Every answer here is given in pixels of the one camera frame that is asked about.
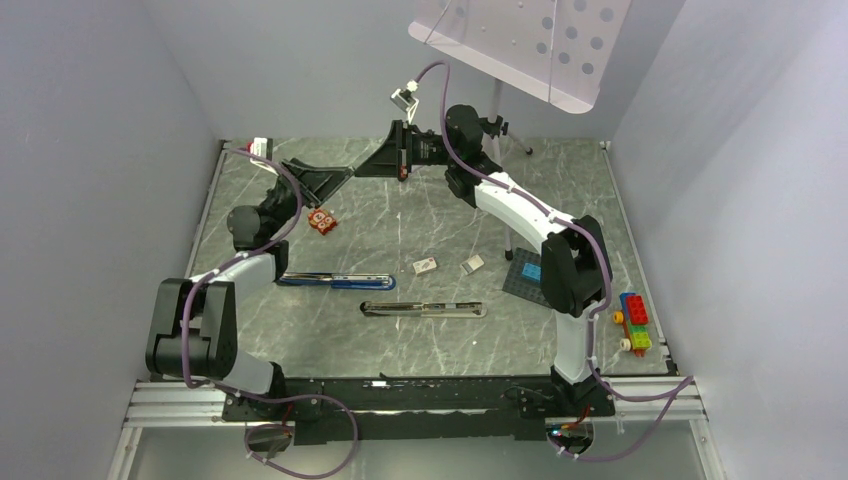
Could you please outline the blue black stapler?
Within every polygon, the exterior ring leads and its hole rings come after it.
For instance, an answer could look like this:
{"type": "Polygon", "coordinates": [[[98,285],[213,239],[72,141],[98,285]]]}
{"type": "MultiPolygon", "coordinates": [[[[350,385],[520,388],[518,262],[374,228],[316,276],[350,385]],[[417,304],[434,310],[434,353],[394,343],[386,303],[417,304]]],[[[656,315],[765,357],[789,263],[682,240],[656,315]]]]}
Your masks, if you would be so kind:
{"type": "Polygon", "coordinates": [[[328,286],[332,289],[389,291],[397,282],[390,274],[287,272],[276,280],[282,286],[328,286]]]}

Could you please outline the white staple box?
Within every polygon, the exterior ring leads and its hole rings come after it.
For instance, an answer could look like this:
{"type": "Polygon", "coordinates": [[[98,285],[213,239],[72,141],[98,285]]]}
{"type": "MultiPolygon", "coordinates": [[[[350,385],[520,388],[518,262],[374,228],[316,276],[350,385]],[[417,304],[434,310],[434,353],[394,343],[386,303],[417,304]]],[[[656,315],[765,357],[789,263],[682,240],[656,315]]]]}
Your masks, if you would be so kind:
{"type": "Polygon", "coordinates": [[[412,266],[416,275],[422,275],[428,272],[432,272],[438,268],[437,261],[434,257],[428,257],[422,260],[418,260],[414,262],[412,266]]]}

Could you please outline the staple box tray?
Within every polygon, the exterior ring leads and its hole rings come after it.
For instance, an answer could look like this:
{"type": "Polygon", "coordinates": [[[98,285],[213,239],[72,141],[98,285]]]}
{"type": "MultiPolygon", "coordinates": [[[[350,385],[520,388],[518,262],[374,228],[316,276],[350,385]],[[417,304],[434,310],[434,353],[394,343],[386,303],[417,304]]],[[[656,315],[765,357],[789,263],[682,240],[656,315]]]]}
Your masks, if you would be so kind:
{"type": "Polygon", "coordinates": [[[461,263],[461,268],[466,275],[471,275],[480,270],[485,265],[484,260],[480,255],[474,255],[471,258],[461,263]]]}

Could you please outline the black silver stapler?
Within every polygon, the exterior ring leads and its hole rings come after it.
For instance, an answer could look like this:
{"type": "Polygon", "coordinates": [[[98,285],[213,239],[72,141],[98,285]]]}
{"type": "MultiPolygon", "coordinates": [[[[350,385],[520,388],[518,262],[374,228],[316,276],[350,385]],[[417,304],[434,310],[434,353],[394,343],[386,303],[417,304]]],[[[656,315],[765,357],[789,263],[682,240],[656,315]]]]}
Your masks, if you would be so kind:
{"type": "Polygon", "coordinates": [[[360,312],[366,317],[483,318],[487,307],[482,302],[362,302],[360,312]]]}

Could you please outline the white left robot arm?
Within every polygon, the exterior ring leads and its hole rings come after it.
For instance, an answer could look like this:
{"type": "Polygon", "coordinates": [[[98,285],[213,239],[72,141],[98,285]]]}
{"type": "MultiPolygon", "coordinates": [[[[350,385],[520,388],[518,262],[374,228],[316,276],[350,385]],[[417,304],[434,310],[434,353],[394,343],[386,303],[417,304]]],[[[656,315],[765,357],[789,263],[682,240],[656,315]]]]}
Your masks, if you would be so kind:
{"type": "Polygon", "coordinates": [[[190,388],[215,384],[248,398],[264,420],[287,406],[281,367],[238,346],[240,301],[275,283],[289,260],[287,235],[305,207],[317,207],[350,179],[350,167],[314,167],[297,159],[275,163],[240,151],[240,156],[277,176],[265,199],[234,210],[235,255],[222,265],[190,278],[169,278],[158,287],[145,363],[163,377],[190,388]]]}

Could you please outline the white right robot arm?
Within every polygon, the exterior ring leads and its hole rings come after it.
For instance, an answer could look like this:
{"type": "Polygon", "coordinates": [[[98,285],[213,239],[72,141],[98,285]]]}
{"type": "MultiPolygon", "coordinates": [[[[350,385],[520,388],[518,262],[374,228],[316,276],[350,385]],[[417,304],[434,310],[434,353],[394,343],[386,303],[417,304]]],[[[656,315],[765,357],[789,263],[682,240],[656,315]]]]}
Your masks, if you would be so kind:
{"type": "Polygon", "coordinates": [[[540,288],[556,319],[551,401],[560,413],[574,415],[600,388],[595,323],[612,292],[601,227],[589,215],[574,218],[521,188],[484,152],[489,131],[484,118],[463,104],[443,113],[440,132],[395,120],[354,174],[405,181],[415,166],[442,166],[456,198],[502,221],[537,251],[540,288]]]}

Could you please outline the red cartoon eraser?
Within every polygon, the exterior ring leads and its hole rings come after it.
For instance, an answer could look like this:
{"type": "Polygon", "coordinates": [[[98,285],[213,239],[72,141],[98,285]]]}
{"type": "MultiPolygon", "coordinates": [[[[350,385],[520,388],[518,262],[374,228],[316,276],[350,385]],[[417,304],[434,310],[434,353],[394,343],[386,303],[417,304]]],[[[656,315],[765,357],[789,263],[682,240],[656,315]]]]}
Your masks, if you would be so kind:
{"type": "Polygon", "coordinates": [[[308,215],[308,222],[311,228],[319,232],[321,235],[327,235],[338,225],[337,219],[327,210],[318,208],[313,210],[308,215]]]}

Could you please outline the dark grey lego baseplate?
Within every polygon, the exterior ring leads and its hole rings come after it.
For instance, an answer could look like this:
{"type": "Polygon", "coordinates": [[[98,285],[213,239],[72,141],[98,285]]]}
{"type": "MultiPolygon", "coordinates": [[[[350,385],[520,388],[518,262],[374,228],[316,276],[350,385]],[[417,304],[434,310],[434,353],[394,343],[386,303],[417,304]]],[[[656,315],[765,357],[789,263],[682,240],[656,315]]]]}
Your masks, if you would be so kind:
{"type": "Polygon", "coordinates": [[[549,308],[539,283],[528,282],[521,277],[521,270],[526,262],[541,266],[541,256],[523,248],[513,250],[513,257],[508,261],[509,268],[502,284],[502,291],[518,298],[549,308]]]}

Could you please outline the blue lego brick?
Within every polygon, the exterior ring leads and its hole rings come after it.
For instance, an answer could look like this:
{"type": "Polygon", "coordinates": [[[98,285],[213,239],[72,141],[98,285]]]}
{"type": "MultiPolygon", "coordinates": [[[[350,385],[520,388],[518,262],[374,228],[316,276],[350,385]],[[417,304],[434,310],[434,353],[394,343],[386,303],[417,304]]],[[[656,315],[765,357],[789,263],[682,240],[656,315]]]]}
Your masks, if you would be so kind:
{"type": "Polygon", "coordinates": [[[521,277],[528,282],[539,283],[541,281],[541,266],[526,262],[522,267],[521,277]]]}

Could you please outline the white perforated music stand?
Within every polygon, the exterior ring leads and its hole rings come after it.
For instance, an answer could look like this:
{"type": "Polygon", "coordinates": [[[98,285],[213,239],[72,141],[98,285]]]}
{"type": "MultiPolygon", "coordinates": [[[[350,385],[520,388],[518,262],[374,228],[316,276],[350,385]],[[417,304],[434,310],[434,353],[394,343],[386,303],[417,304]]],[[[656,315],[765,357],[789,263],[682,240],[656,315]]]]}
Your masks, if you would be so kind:
{"type": "Polygon", "coordinates": [[[493,82],[484,146],[506,137],[531,155],[500,108],[510,86],[575,118],[584,136],[608,140],[620,120],[609,100],[626,52],[629,1],[417,1],[409,35],[493,82]]]}

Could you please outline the colourful lego toy car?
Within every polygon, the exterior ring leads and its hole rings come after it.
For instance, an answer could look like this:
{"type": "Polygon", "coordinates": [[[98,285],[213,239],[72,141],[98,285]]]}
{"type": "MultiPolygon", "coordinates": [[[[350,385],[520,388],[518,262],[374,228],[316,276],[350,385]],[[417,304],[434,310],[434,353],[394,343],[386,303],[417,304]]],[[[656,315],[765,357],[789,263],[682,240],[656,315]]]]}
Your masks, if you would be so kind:
{"type": "Polygon", "coordinates": [[[612,320],[623,331],[619,348],[643,358],[653,344],[648,332],[649,314],[641,295],[623,292],[619,295],[619,308],[613,312],[612,320]]]}

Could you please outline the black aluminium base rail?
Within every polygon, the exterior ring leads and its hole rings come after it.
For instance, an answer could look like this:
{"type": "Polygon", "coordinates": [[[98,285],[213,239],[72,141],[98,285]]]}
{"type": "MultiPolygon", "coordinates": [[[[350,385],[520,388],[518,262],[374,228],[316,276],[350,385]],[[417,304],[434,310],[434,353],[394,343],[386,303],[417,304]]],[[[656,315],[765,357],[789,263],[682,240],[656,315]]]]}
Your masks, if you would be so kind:
{"type": "Polygon", "coordinates": [[[511,437],[542,440],[609,422],[703,420],[695,383],[673,376],[617,376],[611,388],[568,393],[549,375],[468,377],[293,377],[290,400],[266,403],[216,387],[138,383],[126,428],[234,427],[285,423],[297,446],[352,438],[407,440],[511,437]]]}

